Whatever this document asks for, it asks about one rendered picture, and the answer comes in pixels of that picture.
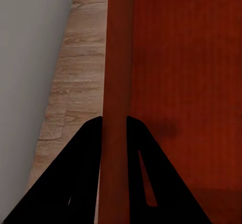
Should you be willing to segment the storage box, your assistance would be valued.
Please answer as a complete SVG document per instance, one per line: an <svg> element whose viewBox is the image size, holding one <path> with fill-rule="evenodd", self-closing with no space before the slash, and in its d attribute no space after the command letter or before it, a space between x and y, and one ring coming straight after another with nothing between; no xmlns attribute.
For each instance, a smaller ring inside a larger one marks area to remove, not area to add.
<svg viewBox="0 0 242 224"><path fill-rule="evenodd" d="M242 224L242 0L108 0L98 224L130 224L127 116L212 224Z"/></svg>

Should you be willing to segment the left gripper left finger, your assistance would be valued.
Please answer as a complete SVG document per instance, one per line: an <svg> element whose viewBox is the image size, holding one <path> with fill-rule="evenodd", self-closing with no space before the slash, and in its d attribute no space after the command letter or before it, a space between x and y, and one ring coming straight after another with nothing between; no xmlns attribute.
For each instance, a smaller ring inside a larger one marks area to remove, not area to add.
<svg viewBox="0 0 242 224"><path fill-rule="evenodd" d="M2 224L94 224L102 120L77 131Z"/></svg>

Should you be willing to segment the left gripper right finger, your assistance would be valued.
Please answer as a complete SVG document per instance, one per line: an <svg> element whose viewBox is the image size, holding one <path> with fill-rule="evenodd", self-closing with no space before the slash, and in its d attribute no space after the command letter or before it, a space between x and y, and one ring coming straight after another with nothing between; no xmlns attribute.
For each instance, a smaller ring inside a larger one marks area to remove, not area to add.
<svg viewBox="0 0 242 224"><path fill-rule="evenodd" d="M141 153L158 207L146 203ZM145 124L127 116L130 224L212 224Z"/></svg>

